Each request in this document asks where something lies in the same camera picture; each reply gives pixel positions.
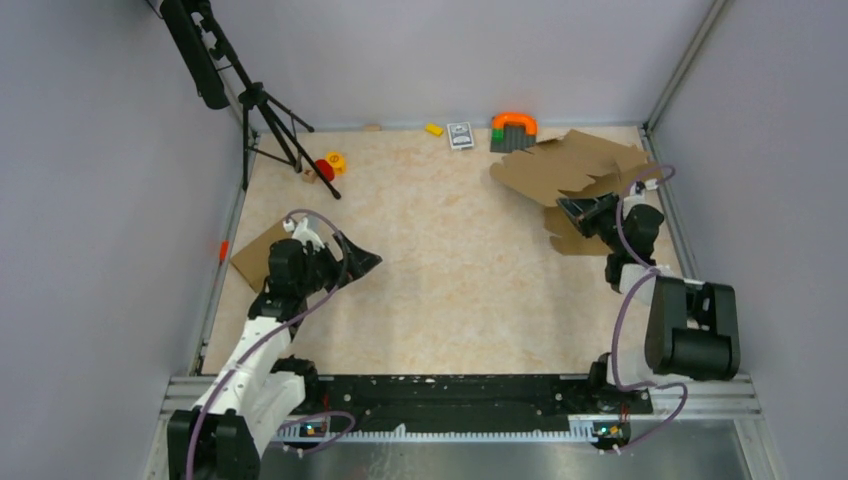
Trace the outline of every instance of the tripod leg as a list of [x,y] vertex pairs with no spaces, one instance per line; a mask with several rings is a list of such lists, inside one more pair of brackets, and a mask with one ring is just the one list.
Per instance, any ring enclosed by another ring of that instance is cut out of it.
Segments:
[[[292,142],[295,142],[295,143],[296,143],[296,142],[297,142],[297,138],[295,138],[293,135],[289,135],[289,134],[287,133],[287,132],[289,132],[290,130],[288,129],[288,127],[286,127],[286,124],[285,124],[285,123],[283,123],[283,120],[282,120],[282,119],[281,119],[278,115],[276,115],[276,114],[274,114],[274,115],[273,115],[273,119],[274,119],[274,121],[275,121],[275,122],[277,122],[277,128],[279,128],[279,129],[280,129],[280,131],[281,131],[283,134],[285,134],[287,137],[291,138],[291,139],[292,139]],[[294,164],[294,170],[295,170],[296,172],[301,172],[301,171],[303,171],[303,161],[302,161],[302,160],[303,160],[303,154],[299,154],[299,155],[297,156],[297,162],[295,162],[295,164]]]
[[250,109],[247,105],[242,105],[241,108],[241,189],[247,191],[247,164],[248,152],[250,152]]
[[292,118],[294,119],[294,121],[295,121],[295,122],[297,122],[297,123],[299,123],[299,124],[303,125],[303,128],[305,128],[307,132],[312,133],[312,132],[314,132],[314,131],[315,131],[315,127],[313,127],[312,125],[310,125],[310,124],[306,123],[305,121],[303,121],[303,119],[302,119],[302,118],[300,118],[300,117],[298,117],[297,115],[295,115],[295,114],[294,114],[294,112],[292,112],[292,111],[291,111],[291,110],[289,110],[289,109],[288,109],[285,105],[283,105],[282,103],[280,103],[280,101],[279,101],[279,100],[277,100],[276,98],[274,98],[274,96],[273,96],[273,95],[271,95],[270,93],[268,93],[267,95],[268,95],[268,100],[270,100],[270,101],[271,101],[271,103],[273,103],[274,105],[276,105],[276,106],[277,106],[277,108],[279,108],[280,110],[282,110],[282,111],[283,111],[283,113],[285,113],[286,115],[288,115],[288,116],[292,117]]
[[[263,107],[267,108],[268,110],[271,109],[271,107],[269,107],[267,104],[261,105],[259,108],[261,109]],[[336,200],[341,199],[342,194],[339,193],[338,190],[336,190],[336,187],[334,187],[330,184],[330,181],[327,180],[327,177],[325,177],[324,174],[321,172],[321,170],[318,169],[318,167],[315,166],[315,162],[312,161],[312,157],[310,157],[309,154],[306,153],[306,150],[303,148],[303,146],[300,144],[300,142],[298,142],[297,139],[294,138],[294,135],[291,133],[291,131],[289,131],[288,127],[286,127],[286,125],[282,122],[282,120],[280,120],[280,117],[278,117],[276,114],[274,114],[273,110],[270,111],[269,113],[270,113],[271,116],[276,118],[277,126],[280,128],[280,130],[282,130],[282,132],[286,135],[286,137],[288,137],[289,140],[291,140],[292,144],[297,149],[297,153],[303,155],[303,158],[306,159],[306,163],[308,163],[309,166],[312,167],[312,170],[315,173],[318,174],[318,178],[320,178],[321,181],[324,182],[324,185],[326,185],[327,188],[330,190],[330,193],[333,194],[333,198],[335,198]]]
[[254,151],[254,152],[256,152],[256,153],[258,153],[259,155],[265,155],[265,156],[266,156],[266,157],[268,157],[268,158],[273,158],[274,160],[276,160],[276,161],[278,161],[278,162],[280,162],[280,163],[285,163],[286,165],[291,165],[291,163],[289,163],[289,161],[288,161],[288,160],[286,160],[285,158],[283,158],[283,157],[278,157],[278,156],[276,156],[276,155],[271,155],[270,153],[266,152],[265,150],[259,150],[259,149],[258,149],[258,148],[256,148],[256,147],[251,147],[251,148],[250,148],[250,150],[251,150],[251,151]]
[[286,142],[285,138],[283,138],[283,134],[280,133],[276,115],[274,115],[274,112],[268,108],[267,104],[261,104],[258,105],[258,107],[259,113],[262,114],[262,118],[265,119],[265,123],[268,124],[268,128],[271,129],[271,133],[274,135],[274,138],[277,139],[277,143],[280,144],[283,152],[285,152],[286,158],[289,159],[289,164],[294,166],[295,172],[300,173],[301,169],[298,168],[297,158],[295,158],[294,153],[292,153],[291,148],[289,148],[289,144]]

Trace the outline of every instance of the marble floor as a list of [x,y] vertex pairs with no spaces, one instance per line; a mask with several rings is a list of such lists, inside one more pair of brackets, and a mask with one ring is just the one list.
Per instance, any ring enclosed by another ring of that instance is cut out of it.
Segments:
[[[568,130],[542,128],[539,138]],[[635,127],[580,130],[640,145]],[[605,259],[555,252],[542,207],[489,177],[501,155],[488,152],[488,130],[474,135],[477,148],[455,152],[424,130],[301,134],[314,158],[347,158],[333,182],[340,201],[257,156],[233,252],[288,211],[311,208],[383,257],[306,319],[287,354],[327,374],[577,373],[609,350],[622,296],[604,282]],[[268,134],[260,148],[282,155]],[[665,228],[656,250],[680,271]],[[229,268],[205,373],[226,361],[254,296]],[[647,314],[631,307],[622,348],[642,344]]]

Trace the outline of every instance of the black tripod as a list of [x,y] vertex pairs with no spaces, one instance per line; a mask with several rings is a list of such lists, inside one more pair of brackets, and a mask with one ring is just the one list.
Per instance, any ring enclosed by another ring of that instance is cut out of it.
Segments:
[[[227,40],[226,35],[224,35],[224,31],[221,30],[220,25],[215,20],[215,17],[212,16],[212,9],[209,8],[209,4],[206,3],[203,5],[201,3],[201,15],[203,19],[200,21],[200,26],[204,30],[211,32],[215,35],[216,43],[215,48],[210,49],[210,54],[216,60],[220,60],[224,57],[230,61],[229,67],[232,67],[238,75],[241,82],[244,84],[244,92],[238,96],[239,103],[242,105],[242,189],[247,190],[247,163],[248,163],[248,155],[249,152],[255,151],[267,157],[273,158],[274,160],[278,160],[287,165],[291,165],[294,167],[295,172],[300,173],[303,171],[303,165],[301,164],[301,158],[305,159],[306,162],[312,167],[312,170],[318,175],[318,178],[324,182],[324,185],[330,189],[330,193],[333,194],[333,197],[336,199],[342,198],[342,194],[336,190],[330,184],[330,181],[324,176],[324,173],[321,172],[315,166],[315,162],[312,161],[312,157],[306,153],[306,150],[297,141],[297,133],[295,131],[294,122],[301,124],[308,132],[314,132],[315,129],[304,122],[302,118],[295,115],[291,110],[286,108],[285,105],[280,103],[279,100],[271,96],[262,86],[261,82],[253,82],[250,77],[247,75],[247,71],[242,66],[241,62],[238,59],[238,55],[236,55],[235,50],[233,49],[232,44],[230,44],[229,40]],[[272,103],[274,106],[282,110],[286,115],[288,115],[292,120],[292,128],[289,130],[288,127],[280,120],[280,117],[277,116],[277,113],[274,112],[271,105],[268,102]],[[286,158],[277,157],[275,155],[268,154],[259,150],[256,147],[250,146],[250,125],[248,122],[250,111],[256,107],[259,109],[259,113],[262,114],[262,118],[265,119],[265,123],[268,124],[268,128],[271,130],[271,133],[274,135],[274,138],[277,139],[277,143],[282,147],[283,152],[286,154]],[[291,147],[289,147],[288,142],[286,142],[286,138],[288,141],[294,145],[297,150],[298,156],[294,156],[294,152],[292,152]]]

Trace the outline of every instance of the yellow block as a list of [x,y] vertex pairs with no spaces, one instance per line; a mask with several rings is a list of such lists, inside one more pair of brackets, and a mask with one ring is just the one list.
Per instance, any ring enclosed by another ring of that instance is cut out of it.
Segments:
[[427,126],[424,127],[424,130],[427,130],[428,132],[432,133],[433,135],[435,135],[437,137],[441,137],[442,132],[445,131],[445,129],[443,129],[442,127],[440,127],[438,125],[433,125],[432,123],[428,123]]
[[327,163],[333,167],[333,173],[336,175],[342,175],[347,171],[347,164],[344,161],[344,157],[341,153],[338,152],[330,152],[327,154]]

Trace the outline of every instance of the flattened cardboard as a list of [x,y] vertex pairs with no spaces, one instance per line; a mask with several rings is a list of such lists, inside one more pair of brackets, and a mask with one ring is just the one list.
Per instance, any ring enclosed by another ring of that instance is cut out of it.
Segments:
[[230,258],[230,263],[247,280],[254,292],[262,291],[265,277],[269,274],[268,256],[271,254],[271,245],[284,238],[291,238],[291,235],[283,229],[281,219]]
[[[597,197],[621,192],[637,175],[653,167],[648,154],[577,130],[518,150],[493,164],[492,178],[546,207],[545,229],[551,246],[563,255],[607,255],[597,237],[584,238],[556,206],[563,196]],[[649,178],[659,178],[660,172]]]

